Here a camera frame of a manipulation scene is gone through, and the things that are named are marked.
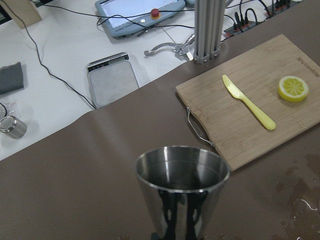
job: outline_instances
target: lemon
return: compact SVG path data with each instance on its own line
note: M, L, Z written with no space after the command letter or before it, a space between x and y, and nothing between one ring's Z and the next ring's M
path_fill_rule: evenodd
M308 95L307 83L297 76L285 76L281 78L278 93L281 98L288 102L301 102Z

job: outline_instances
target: white table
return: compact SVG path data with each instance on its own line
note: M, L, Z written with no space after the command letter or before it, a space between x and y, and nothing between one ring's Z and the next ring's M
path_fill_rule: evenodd
M269 6L272 1L264 2ZM98 14L94 3L95 0L55 0L49 5ZM256 11L258 21L266 18L258 1L244 3L242 12L249 7ZM41 6L38 11L42 21L28 27L28 30L38 45L42 62L53 74L89 99L91 94L86 70L89 62L127 52L139 87L142 87L187 61L185 57L176 57L169 47L149 57L144 56L144 51L165 42L184 43L194 32L189 28L164 27L151 29L140 37L133 35L114 39L102 26L96 26L97 17L48 6ZM226 9L225 14L233 17L235 11L239 11L238 6ZM179 12L161 23L172 24L194 26L194 12ZM233 21L226 17L223 29L232 25ZM27 125L27 132L20 139L0 134L0 160L59 131L92 110L64 83L48 75L39 64L35 45L26 31L12 20L0 25L0 53L0 66L21 62L24 77L24 89L0 95L0 103L9 106L12 114Z

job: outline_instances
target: wooden cutting board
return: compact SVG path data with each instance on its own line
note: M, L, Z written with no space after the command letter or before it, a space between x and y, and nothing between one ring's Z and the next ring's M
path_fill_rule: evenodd
M223 74L275 121L275 130L266 130L242 101L229 94ZM278 83L284 76L306 81L309 94L302 102L279 97ZM232 170L320 122L320 67L284 35L178 85L176 90Z

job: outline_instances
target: metal cup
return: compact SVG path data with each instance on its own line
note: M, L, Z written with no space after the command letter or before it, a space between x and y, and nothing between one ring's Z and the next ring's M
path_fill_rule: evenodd
M15 116L5 116L0 120L0 132L13 139L19 139L25 135L27 125Z
M142 154L135 170L158 238L202 239L228 164L204 149L166 146Z

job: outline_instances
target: knife handle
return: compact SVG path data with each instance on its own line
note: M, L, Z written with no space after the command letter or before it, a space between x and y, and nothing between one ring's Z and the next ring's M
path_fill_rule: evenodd
M252 101L250 101L249 98L245 96L242 100L266 129L274 130L276 128L276 123Z

